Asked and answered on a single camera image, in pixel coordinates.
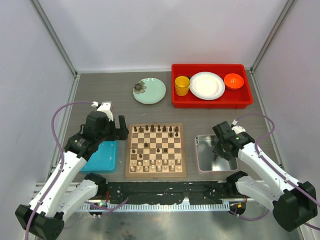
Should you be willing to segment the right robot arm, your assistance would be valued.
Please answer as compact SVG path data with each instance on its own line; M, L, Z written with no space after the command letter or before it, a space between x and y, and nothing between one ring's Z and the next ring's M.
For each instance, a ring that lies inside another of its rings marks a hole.
M217 143L213 152L225 159L237 158L250 166L264 181L257 182L247 173L230 175L226 193L233 198L240 194L254 199L272 212L274 219L291 232L318 215L315 187L308 181L300 182L270 159L246 130L224 121L213 128Z

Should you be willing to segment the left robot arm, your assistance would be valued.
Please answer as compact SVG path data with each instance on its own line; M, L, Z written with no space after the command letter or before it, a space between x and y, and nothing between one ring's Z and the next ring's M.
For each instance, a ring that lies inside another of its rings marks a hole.
M25 239L30 234L43 240L57 239L65 222L85 201L91 198L100 200L106 195L106 179L96 173L87 174L71 193L65 192L101 143L128 138L124 115L120 115L118 120L119 127L116 127L111 112L92 111L80 131L68 139L58 166L42 190L29 204L21 204L15 211L17 220L25 230Z

